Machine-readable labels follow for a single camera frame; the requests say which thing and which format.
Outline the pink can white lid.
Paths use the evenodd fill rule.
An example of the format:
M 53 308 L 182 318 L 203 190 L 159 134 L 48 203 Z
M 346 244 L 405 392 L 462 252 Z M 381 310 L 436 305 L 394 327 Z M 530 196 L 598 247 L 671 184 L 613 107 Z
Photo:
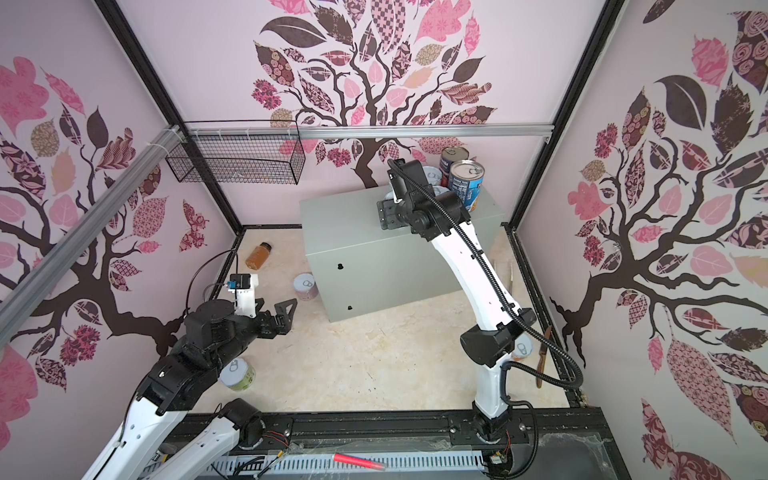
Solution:
M 443 174 L 439 168 L 429 166 L 429 165 L 423 165 L 422 168 L 424 171 L 424 175 L 430 185 L 433 185 L 433 186 L 441 185 Z

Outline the blue label tall can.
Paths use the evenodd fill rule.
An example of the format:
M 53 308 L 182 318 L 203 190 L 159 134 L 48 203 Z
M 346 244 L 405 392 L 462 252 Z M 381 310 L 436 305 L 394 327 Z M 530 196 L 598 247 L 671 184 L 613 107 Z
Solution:
M 485 168 L 475 160 L 456 161 L 451 165 L 448 189 L 458 196 L 469 212 L 475 209 L 484 176 Z

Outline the la sicilia tomato can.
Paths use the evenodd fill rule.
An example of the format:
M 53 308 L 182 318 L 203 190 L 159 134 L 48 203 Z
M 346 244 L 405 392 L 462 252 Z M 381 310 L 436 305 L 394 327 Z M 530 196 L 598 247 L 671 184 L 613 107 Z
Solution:
M 441 185 L 447 187 L 450 180 L 450 170 L 455 162 L 469 159 L 469 151 L 462 146 L 445 147 L 440 155 L 439 169 L 441 171 Z

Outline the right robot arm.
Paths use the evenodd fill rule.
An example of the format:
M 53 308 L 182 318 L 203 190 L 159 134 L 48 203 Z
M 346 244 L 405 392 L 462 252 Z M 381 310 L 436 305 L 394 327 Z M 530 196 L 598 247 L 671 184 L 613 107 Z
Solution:
M 460 343 L 477 366 L 473 410 L 479 438 L 495 442 L 512 419 L 512 400 L 506 393 L 510 370 L 523 371 L 564 390 L 580 388 L 583 372 L 563 348 L 523 318 L 523 308 L 491 268 L 457 194 L 435 194 L 418 161 L 388 160 L 387 165 L 393 198 L 378 208 L 381 226 L 384 230 L 407 227 L 427 241 L 450 267 L 469 300 L 476 325 L 462 335 Z M 523 333 L 565 363 L 566 378 L 549 376 L 513 358 L 516 340 Z

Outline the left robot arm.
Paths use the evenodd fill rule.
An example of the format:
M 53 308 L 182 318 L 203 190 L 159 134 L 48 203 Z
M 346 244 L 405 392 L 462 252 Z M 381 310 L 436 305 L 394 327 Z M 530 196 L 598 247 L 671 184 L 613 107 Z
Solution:
M 97 459 L 87 479 L 136 479 L 168 435 L 180 425 L 220 374 L 256 339 L 273 339 L 292 328 L 297 300 L 276 304 L 273 311 L 256 300 L 256 312 L 239 312 L 235 304 L 217 299 L 203 303 L 185 319 L 185 336 L 158 360 L 141 380 L 124 419 Z M 235 399 L 210 417 L 190 443 L 150 473 L 152 479 L 195 479 L 214 461 L 264 440 L 284 443 L 270 432 L 262 413 Z

